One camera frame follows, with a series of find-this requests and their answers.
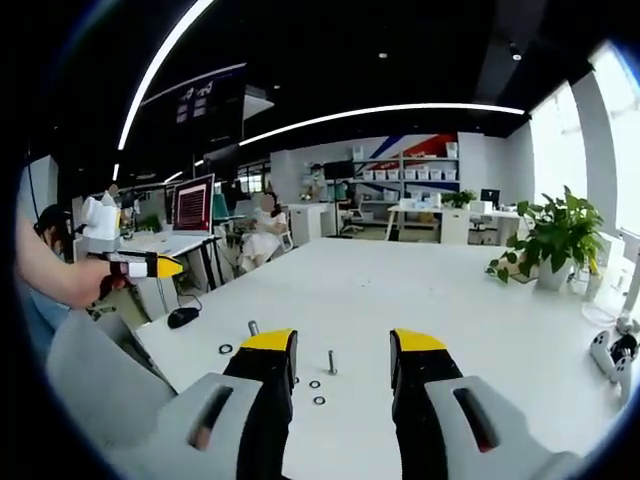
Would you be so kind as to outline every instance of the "gray gripper housing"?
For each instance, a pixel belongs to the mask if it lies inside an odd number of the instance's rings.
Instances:
[[[574,478],[581,458],[552,453],[528,433],[524,414],[479,377],[425,383],[440,423],[449,480],[559,480]],[[486,432],[481,451],[460,398]]]
[[[158,414],[155,432],[139,444],[110,452],[130,480],[235,480],[240,442],[262,382],[209,373]],[[206,450],[189,444],[203,418],[215,411]]]

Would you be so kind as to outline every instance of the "human hand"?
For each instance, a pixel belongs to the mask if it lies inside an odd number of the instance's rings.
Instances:
[[[86,258],[71,267],[74,268],[76,277],[72,305],[76,308],[86,308],[104,298],[111,290],[127,285],[126,264],[120,264],[122,275],[113,275],[110,262],[97,258]]]

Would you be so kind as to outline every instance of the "window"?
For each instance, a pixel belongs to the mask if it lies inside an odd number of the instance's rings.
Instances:
[[[616,227],[640,235],[640,87],[613,45],[591,59],[609,114],[616,157]]]
[[[244,193],[262,192],[262,175],[240,177],[240,185]]]
[[[587,196],[587,160],[571,87],[563,84],[532,113],[535,201],[563,197],[564,186]]]

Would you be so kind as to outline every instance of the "white table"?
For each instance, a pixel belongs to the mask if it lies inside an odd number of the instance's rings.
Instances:
[[[498,244],[506,245],[507,239],[517,232],[520,228],[521,218],[517,212],[502,212],[499,210],[493,210],[488,213],[476,213],[466,209],[453,209],[453,208],[415,208],[415,207],[401,207],[399,204],[389,208],[389,223],[387,224],[387,233],[385,240],[389,240],[391,236],[391,229],[395,222],[396,215],[398,213],[439,213],[442,214],[442,229],[446,228],[444,222],[451,220],[452,214],[458,214],[466,219],[467,235],[468,235],[468,218],[472,216],[492,217],[498,219]]]
[[[500,253],[320,239],[201,297],[190,324],[170,330],[163,318],[137,336],[182,392],[224,370],[230,357],[218,347],[237,349],[250,320],[262,332],[297,329],[300,383],[283,470],[290,478],[401,478],[389,379],[395,327],[441,339],[463,374],[481,376],[525,413],[545,447],[584,455],[619,412],[617,391],[588,355],[599,328],[576,297],[486,276]],[[325,373],[329,349],[335,377]],[[318,390],[308,387],[314,379]],[[324,406],[312,404],[318,394]]]
[[[224,275],[220,266],[217,248],[213,245],[206,248],[206,255],[201,251],[203,243],[215,243],[213,235],[182,235],[173,232],[157,234],[136,234],[132,240],[122,242],[121,251],[146,251],[179,257],[187,255],[194,276],[203,290],[215,288],[224,283]],[[215,259],[215,270],[212,255]],[[178,292],[173,278],[144,278],[135,281],[140,302],[150,320],[155,320],[180,306]]]

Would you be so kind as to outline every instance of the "led strip light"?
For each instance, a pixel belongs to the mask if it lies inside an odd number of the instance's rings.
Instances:
[[[129,113],[127,114],[127,119],[124,122],[124,127],[122,129],[122,134],[120,135],[120,142],[118,143],[118,150],[122,150],[124,148],[125,143],[127,142],[127,137],[129,136],[129,131],[131,130],[131,125],[133,125],[133,119],[138,112],[138,108],[142,103],[142,99],[144,95],[147,93],[147,89],[149,85],[151,85],[151,81],[153,77],[155,77],[156,73],[160,69],[160,66],[165,61],[169,52],[175,47],[180,37],[186,32],[191,24],[196,21],[196,19],[202,15],[202,13],[213,3],[215,0],[197,0],[191,8],[184,14],[184,16],[180,19],[180,21],[173,27],[169,36],[162,43],[160,49],[156,52],[155,57],[149,64],[149,68],[142,77],[142,81],[140,85],[138,85],[138,90],[136,91],[136,95],[133,97],[133,102],[131,102],[131,107],[129,108]]]
[[[277,135],[279,133],[288,132],[296,128],[306,127],[308,125],[314,125],[316,123],[328,122],[330,120],[337,120],[338,118],[354,117],[356,115],[366,115],[368,113],[378,112],[392,112],[398,110],[418,110],[418,109],[464,109],[464,110],[484,110],[488,112],[502,112],[512,113],[514,115],[524,115],[524,110],[509,107],[496,107],[493,105],[477,105],[475,103],[408,103],[405,105],[387,105],[384,107],[362,108],[360,110],[351,110],[349,112],[334,113],[333,115],[326,115],[324,117],[313,118],[311,120],[305,120],[304,122],[294,123],[286,127],[278,128],[255,137],[247,138],[240,142],[240,146],[247,145],[252,142],[257,142],[264,138]]]

